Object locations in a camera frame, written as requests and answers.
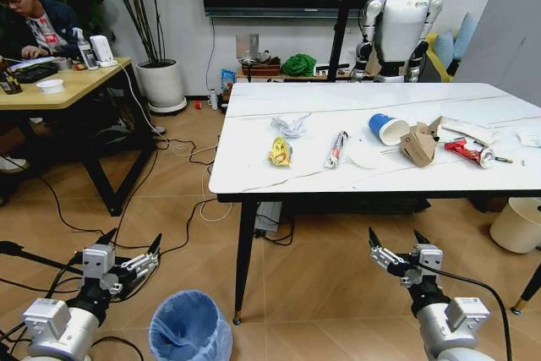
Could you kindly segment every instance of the brown paper bag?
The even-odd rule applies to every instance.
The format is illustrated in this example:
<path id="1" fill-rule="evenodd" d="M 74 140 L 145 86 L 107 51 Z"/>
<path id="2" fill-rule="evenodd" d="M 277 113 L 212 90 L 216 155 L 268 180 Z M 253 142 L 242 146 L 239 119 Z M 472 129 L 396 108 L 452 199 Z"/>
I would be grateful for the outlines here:
<path id="1" fill-rule="evenodd" d="M 400 151 L 409 157 L 418 167 L 426 167 L 435 157 L 438 145 L 439 119 L 430 124 L 417 123 L 408 134 L 400 138 Z"/>

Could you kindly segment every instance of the yellow snack wrapper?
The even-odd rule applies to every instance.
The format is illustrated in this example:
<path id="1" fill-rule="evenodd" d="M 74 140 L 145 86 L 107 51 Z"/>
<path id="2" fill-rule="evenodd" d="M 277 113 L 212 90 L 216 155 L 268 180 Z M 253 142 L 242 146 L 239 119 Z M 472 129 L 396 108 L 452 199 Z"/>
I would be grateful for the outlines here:
<path id="1" fill-rule="evenodd" d="M 278 167 L 291 166 L 292 148 L 283 137 L 276 137 L 269 151 L 269 161 Z"/>

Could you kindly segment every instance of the white bowl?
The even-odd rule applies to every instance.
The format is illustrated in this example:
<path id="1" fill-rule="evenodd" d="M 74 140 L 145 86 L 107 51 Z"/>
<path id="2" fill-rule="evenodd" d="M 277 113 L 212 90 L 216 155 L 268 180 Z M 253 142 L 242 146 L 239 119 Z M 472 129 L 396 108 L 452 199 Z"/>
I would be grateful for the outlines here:
<path id="1" fill-rule="evenodd" d="M 65 89 L 64 81 L 61 79 L 44 80 L 43 82 L 38 82 L 36 86 L 41 89 L 42 95 L 62 92 Z"/>

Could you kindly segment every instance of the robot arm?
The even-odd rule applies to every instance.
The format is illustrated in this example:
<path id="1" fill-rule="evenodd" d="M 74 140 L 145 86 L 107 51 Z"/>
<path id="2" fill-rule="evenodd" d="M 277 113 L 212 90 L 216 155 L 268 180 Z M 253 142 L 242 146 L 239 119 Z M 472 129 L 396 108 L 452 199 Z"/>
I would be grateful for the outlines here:
<path id="1" fill-rule="evenodd" d="M 443 251 L 415 232 L 418 243 L 409 254 L 394 254 L 381 246 L 369 229 L 370 258 L 400 278 L 412 297 L 412 312 L 420 324 L 424 349 L 430 361 L 494 361 L 474 350 L 477 330 L 490 317 L 478 298 L 450 300 L 437 285 L 436 274 L 420 264 L 439 270 Z"/>
<path id="2" fill-rule="evenodd" d="M 111 230 L 74 256 L 72 263 L 79 262 L 82 271 L 62 265 L 66 270 L 83 275 L 75 298 L 67 302 L 38 298 L 23 313 L 23 322 L 32 336 L 28 347 L 30 357 L 25 360 L 86 360 L 94 333 L 105 320 L 111 300 L 129 295 L 158 266 L 161 234 L 145 254 L 131 260 L 115 256 L 110 242 L 116 231 Z M 3 242 L 8 248 L 16 245 Z M 59 264 L 22 252 L 22 249 L 11 252 L 23 258 L 35 257 L 32 259 L 42 264 L 55 267 Z"/>
<path id="3" fill-rule="evenodd" d="M 426 19 L 424 20 L 423 31 L 421 31 L 419 43 L 409 60 L 409 64 L 407 65 L 408 82 L 418 82 L 420 75 L 419 67 L 421 66 L 421 61 L 423 60 L 424 54 L 426 54 L 427 50 L 429 49 L 429 44 L 425 39 L 430 30 L 432 30 L 432 24 L 435 22 L 442 8 L 443 0 L 429 0 L 429 11 L 427 12 Z"/>
<path id="4" fill-rule="evenodd" d="M 361 82 L 364 77 L 364 70 L 369 61 L 370 53 L 374 47 L 376 20 L 385 7 L 385 0 L 371 0 L 364 8 L 363 19 L 363 42 L 357 45 L 355 68 L 351 75 L 351 82 Z"/>

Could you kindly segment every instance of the white table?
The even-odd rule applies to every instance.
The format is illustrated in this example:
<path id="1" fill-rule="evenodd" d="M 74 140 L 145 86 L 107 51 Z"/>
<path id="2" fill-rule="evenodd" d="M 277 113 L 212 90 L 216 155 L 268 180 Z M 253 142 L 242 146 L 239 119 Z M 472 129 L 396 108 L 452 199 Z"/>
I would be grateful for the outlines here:
<path id="1" fill-rule="evenodd" d="M 439 116 L 498 129 L 492 146 L 495 162 L 481 169 L 455 153 L 437 147 L 434 162 L 416 167 L 398 147 L 381 144 L 369 131 L 377 113 L 431 123 Z M 312 113 L 307 131 L 290 139 L 292 166 L 278 168 L 267 160 L 278 130 L 271 118 Z M 541 108 L 485 84 L 236 84 L 229 101 L 220 145 L 210 178 L 210 190 L 222 202 L 243 202 L 237 258 L 235 323 L 248 275 L 257 202 L 307 196 L 416 196 L 456 198 L 476 196 L 541 196 L 541 149 L 520 144 L 519 128 L 541 127 Z M 323 164 L 336 135 L 346 130 L 352 139 L 379 150 L 382 168 L 357 167 L 344 157 L 336 170 Z M 447 141 L 456 133 L 442 130 Z"/>

